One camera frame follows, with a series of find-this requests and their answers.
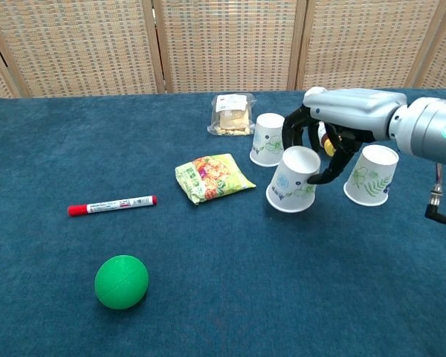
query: marker cap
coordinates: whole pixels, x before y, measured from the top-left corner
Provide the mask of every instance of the marker cap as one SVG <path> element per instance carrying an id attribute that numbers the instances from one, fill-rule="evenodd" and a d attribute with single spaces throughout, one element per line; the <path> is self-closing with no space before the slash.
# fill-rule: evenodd
<path id="1" fill-rule="evenodd" d="M 82 214 L 88 214 L 87 205 L 69 206 L 68 214 L 70 216 L 80 216 Z"/>

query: clear plastic package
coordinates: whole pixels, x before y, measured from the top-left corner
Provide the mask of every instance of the clear plastic package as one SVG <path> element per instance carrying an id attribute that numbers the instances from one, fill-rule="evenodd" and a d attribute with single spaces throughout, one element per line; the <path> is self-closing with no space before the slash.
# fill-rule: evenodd
<path id="1" fill-rule="evenodd" d="M 211 123 L 207 127 L 213 135 L 250 135 L 254 133 L 252 94 L 220 94 L 212 100 Z"/>

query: leaf print on cup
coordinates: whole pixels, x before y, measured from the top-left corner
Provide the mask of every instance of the leaf print on cup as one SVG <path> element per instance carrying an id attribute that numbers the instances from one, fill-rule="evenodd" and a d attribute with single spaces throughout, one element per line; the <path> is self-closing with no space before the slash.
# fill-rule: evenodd
<path id="1" fill-rule="evenodd" d="M 272 152 L 273 154 L 279 154 L 282 152 L 282 139 L 280 136 L 275 135 L 271 136 L 271 139 L 269 139 L 269 142 L 266 143 L 265 148 L 267 151 Z"/>
<path id="2" fill-rule="evenodd" d="M 289 180 L 284 175 L 277 176 L 276 183 L 281 188 L 288 188 L 288 186 L 289 186 Z"/>
<path id="3" fill-rule="evenodd" d="M 255 151 L 256 154 L 259 154 L 259 152 L 263 151 L 265 149 L 265 147 L 255 147 L 253 145 L 252 149 Z"/>
<path id="4" fill-rule="evenodd" d="M 365 182 L 365 176 L 368 171 L 369 170 L 365 166 L 355 169 L 350 177 L 350 183 L 360 188 L 360 186 Z"/>
<path id="5" fill-rule="evenodd" d="M 370 179 L 377 179 L 378 178 L 378 173 L 375 172 L 375 171 L 370 171 L 366 177 L 368 177 Z"/>
<path id="6" fill-rule="evenodd" d="M 364 187 L 365 191 L 371 196 L 376 197 L 380 193 L 384 192 L 387 188 L 388 184 L 390 183 L 390 176 L 387 176 L 386 178 L 379 178 L 376 180 L 372 180 L 370 182 L 367 182 Z"/>
<path id="7" fill-rule="evenodd" d="M 294 190 L 294 195 L 297 197 L 302 197 L 307 193 L 314 193 L 315 192 L 315 186 L 313 184 L 307 184 L 301 188 L 297 188 Z"/>

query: marker label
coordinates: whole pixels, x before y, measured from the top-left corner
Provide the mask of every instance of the marker label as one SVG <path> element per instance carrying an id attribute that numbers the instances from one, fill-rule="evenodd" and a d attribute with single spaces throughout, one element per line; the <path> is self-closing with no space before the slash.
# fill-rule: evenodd
<path id="1" fill-rule="evenodd" d="M 136 197 L 134 199 L 119 199 L 117 201 L 92 203 L 87 205 L 88 213 L 105 212 L 107 210 L 122 210 L 124 208 L 153 205 L 152 196 Z"/>

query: white paper cup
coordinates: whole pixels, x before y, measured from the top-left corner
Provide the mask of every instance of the white paper cup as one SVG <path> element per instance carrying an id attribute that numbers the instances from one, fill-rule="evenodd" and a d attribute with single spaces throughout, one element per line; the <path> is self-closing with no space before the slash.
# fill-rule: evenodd
<path id="1" fill-rule="evenodd" d="M 254 128 L 253 146 L 250 159 L 263 167 L 273 167 L 281 161 L 282 125 L 284 117 L 279 114 L 265 113 L 258 116 Z"/>
<path id="2" fill-rule="evenodd" d="M 395 175 L 398 154 L 382 145 L 368 145 L 343 186 L 343 192 L 362 206 L 379 206 L 388 200 L 388 190 Z"/>
<path id="3" fill-rule="evenodd" d="M 312 206 L 316 185 L 307 179 L 319 173 L 319 155 L 308 147 L 289 147 L 282 154 L 271 183 L 266 189 L 266 199 L 271 206 L 285 213 L 296 213 Z"/>

